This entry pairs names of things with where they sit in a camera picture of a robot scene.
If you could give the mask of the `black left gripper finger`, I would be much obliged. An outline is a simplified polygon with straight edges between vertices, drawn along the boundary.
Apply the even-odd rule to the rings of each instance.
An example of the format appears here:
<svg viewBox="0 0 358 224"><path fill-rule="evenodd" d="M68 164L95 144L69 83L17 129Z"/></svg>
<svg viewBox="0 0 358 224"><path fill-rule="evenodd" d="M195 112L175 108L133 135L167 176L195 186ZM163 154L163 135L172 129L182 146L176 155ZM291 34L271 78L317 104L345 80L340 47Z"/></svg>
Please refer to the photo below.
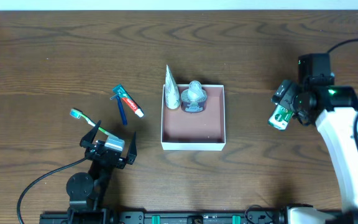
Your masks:
<svg viewBox="0 0 358 224"><path fill-rule="evenodd" d="M133 165L137 157L136 133L134 133L126 156L126 164Z"/></svg>
<svg viewBox="0 0 358 224"><path fill-rule="evenodd" d="M81 141L80 141L81 147L89 148L93 145L96 134L99 131L100 124L101 124L101 120L99 120L98 123L87 134L85 134L81 138Z"/></svg>

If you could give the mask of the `green Dettol soap bar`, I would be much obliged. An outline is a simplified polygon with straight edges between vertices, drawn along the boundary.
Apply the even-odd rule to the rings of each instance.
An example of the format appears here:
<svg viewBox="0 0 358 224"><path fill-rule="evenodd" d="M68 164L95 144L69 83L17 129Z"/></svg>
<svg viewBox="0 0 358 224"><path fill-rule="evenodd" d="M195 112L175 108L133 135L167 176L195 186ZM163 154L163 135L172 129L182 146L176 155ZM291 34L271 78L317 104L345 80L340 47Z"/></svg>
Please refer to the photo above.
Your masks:
<svg viewBox="0 0 358 224"><path fill-rule="evenodd" d="M281 105L277 105L271 117L268 119L268 124L277 130L286 130L294 112L286 109Z"/></svg>

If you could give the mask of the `white Pantene conditioner tube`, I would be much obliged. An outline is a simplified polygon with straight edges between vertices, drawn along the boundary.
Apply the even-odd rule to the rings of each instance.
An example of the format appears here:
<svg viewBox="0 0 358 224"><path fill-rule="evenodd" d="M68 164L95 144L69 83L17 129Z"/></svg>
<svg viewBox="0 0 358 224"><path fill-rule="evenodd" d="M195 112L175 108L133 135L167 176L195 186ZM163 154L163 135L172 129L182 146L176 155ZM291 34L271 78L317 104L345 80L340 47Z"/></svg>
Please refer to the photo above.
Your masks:
<svg viewBox="0 0 358 224"><path fill-rule="evenodd" d="M165 105L168 109L175 110L180 104L180 94L178 91L177 84L174 80L170 67L166 66L165 74Z"/></svg>

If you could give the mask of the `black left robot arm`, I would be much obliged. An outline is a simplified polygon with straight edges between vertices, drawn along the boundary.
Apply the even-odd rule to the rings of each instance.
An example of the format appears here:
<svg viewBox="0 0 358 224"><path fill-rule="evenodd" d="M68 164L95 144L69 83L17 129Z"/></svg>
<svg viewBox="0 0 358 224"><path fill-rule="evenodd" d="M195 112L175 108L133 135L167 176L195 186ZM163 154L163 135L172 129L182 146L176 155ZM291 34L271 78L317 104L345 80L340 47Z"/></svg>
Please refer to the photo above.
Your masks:
<svg viewBox="0 0 358 224"><path fill-rule="evenodd" d="M126 157L122 157L122 139L109 136L105 141L95 141L100 124L85 134L80 146L85 148L85 159L91 161L88 172L79 172L71 176L66 190L70 198L68 208L68 224L108 224L114 223L114 212L103 208L103 198L111 180L114 169L123 169L132 165L137 157L133 135Z"/></svg>

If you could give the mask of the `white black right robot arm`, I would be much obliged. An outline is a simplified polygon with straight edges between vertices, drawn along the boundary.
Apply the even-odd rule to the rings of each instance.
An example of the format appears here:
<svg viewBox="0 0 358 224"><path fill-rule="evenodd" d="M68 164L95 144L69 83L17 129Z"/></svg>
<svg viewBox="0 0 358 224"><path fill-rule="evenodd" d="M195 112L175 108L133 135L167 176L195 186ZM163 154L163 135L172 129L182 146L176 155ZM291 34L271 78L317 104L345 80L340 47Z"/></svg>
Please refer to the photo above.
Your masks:
<svg viewBox="0 0 358 224"><path fill-rule="evenodd" d="M358 223L358 99L350 86L302 88L284 80L272 102L316 126L328 149L339 184L342 212L313 207L286 210L286 223Z"/></svg>

